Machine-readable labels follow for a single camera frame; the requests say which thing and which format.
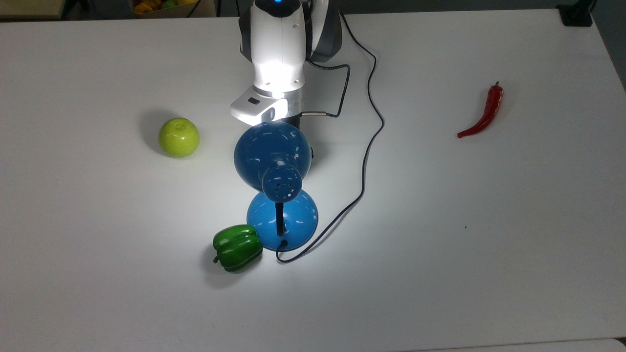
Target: green apple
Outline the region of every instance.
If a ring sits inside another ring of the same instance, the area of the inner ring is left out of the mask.
[[[200,144],[200,134],[193,122],[183,117],[167,121],[158,132],[158,144],[174,158],[191,155]]]
[[[174,1],[174,0],[167,0],[167,1],[165,1],[163,3],[163,6],[161,6],[161,9],[175,8],[176,6],[178,6],[176,1]]]

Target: green bell pepper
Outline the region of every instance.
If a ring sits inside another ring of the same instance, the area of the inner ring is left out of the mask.
[[[213,238],[213,248],[217,251],[213,262],[220,261],[228,272],[241,270],[263,251],[259,235],[250,225],[235,225],[221,230]]]

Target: red chili pepper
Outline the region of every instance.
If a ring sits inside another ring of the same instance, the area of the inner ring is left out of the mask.
[[[487,104],[485,105],[485,112],[483,113],[483,117],[472,127],[468,128],[463,132],[459,132],[456,134],[458,138],[463,138],[471,135],[475,135],[478,132],[484,130],[489,126],[489,124],[493,121],[498,113],[498,108],[500,107],[500,103],[502,102],[502,96],[504,95],[504,90],[501,86],[498,85],[499,81],[496,82],[495,85],[491,86],[489,89],[489,93],[487,93]]]

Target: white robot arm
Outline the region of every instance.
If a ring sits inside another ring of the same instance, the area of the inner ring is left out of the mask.
[[[339,12],[330,0],[255,0],[242,15],[241,52],[254,65],[253,85],[230,106],[257,125],[285,120],[298,127],[305,60],[325,62],[341,48]]]

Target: black cable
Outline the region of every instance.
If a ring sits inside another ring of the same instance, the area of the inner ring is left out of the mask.
[[[191,17],[191,16],[193,15],[193,12],[196,10],[196,8],[198,8],[198,5],[200,5],[200,1],[202,1],[202,0],[198,0],[198,1],[196,2],[196,5],[194,5],[193,9],[192,9],[191,11],[189,11],[189,14],[187,15],[187,17],[186,17],[186,18],[189,18],[189,17]]]
[[[319,68],[320,70],[337,70],[339,68],[348,69],[348,71],[346,72],[346,84],[344,84],[344,91],[341,93],[341,100],[339,101],[339,109],[337,109],[336,114],[328,113],[325,111],[303,111],[302,112],[303,115],[322,115],[322,116],[330,116],[330,117],[339,117],[339,114],[341,114],[341,108],[344,106],[344,98],[346,97],[346,91],[348,90],[348,82],[350,81],[350,65],[343,64],[343,65],[337,65],[337,66],[321,66],[321,65],[314,63],[313,61],[309,59],[307,59],[307,62],[311,66],[315,68]]]
[[[378,131],[376,131],[376,133],[374,133],[374,135],[372,136],[372,138],[369,140],[369,143],[367,144],[367,148],[365,149],[365,156],[363,156],[363,164],[362,164],[362,168],[361,168],[361,193],[359,193],[359,196],[356,197],[356,199],[354,199],[350,204],[348,204],[347,207],[345,207],[342,211],[339,212],[339,214],[337,214],[337,216],[335,216],[335,218],[331,221],[330,224],[328,224],[328,226],[326,226],[326,228],[322,231],[321,234],[319,234],[314,240],[313,242],[311,242],[311,244],[309,244],[305,249],[302,250],[302,252],[298,253],[295,257],[290,258],[290,259],[281,259],[279,257],[279,252],[280,249],[283,247],[287,246],[287,241],[286,240],[282,240],[280,242],[280,246],[276,249],[276,260],[278,260],[281,263],[289,263],[292,262],[300,257],[302,257],[306,252],[309,251],[309,249],[311,249],[320,239],[322,239],[322,237],[326,234],[326,232],[328,232],[328,230],[346,213],[348,212],[353,206],[355,206],[360,200],[361,198],[363,198],[363,195],[365,194],[365,176],[366,176],[366,167],[367,167],[367,159],[369,158],[369,151],[372,148],[372,144],[374,143],[374,139],[376,139],[376,137],[378,136],[378,134],[382,131],[382,129],[385,127],[385,119],[382,117],[381,112],[378,110],[378,108],[376,107],[376,104],[374,104],[374,100],[372,99],[372,91],[371,91],[371,83],[372,83],[372,77],[374,76],[374,72],[376,71],[376,64],[378,62],[378,60],[376,59],[376,56],[374,54],[372,54],[369,50],[367,50],[361,43],[359,43],[359,41],[354,37],[354,34],[352,33],[352,31],[350,30],[350,27],[348,26],[348,22],[346,21],[346,17],[343,14],[340,14],[341,18],[344,20],[344,24],[346,25],[346,29],[348,30],[348,33],[350,34],[350,37],[352,37],[352,40],[354,40],[354,42],[361,47],[361,49],[363,49],[367,54],[369,54],[370,56],[372,56],[372,58],[374,58],[374,66],[372,67],[372,71],[369,74],[369,78],[367,79],[367,97],[369,98],[369,103],[372,105],[372,108],[374,109],[374,111],[376,112],[376,114],[378,115],[378,118],[381,119],[381,126],[380,128],[378,128]]]

